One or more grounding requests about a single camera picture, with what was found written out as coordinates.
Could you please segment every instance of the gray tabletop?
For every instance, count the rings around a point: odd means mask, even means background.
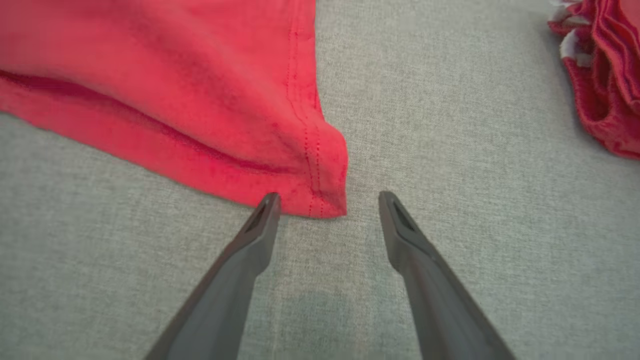
[[[640,354],[640,162],[580,127],[546,1],[317,2],[348,216],[283,217],[243,359],[416,359],[392,190],[513,352]],[[142,357],[251,209],[0,115],[0,357]]]

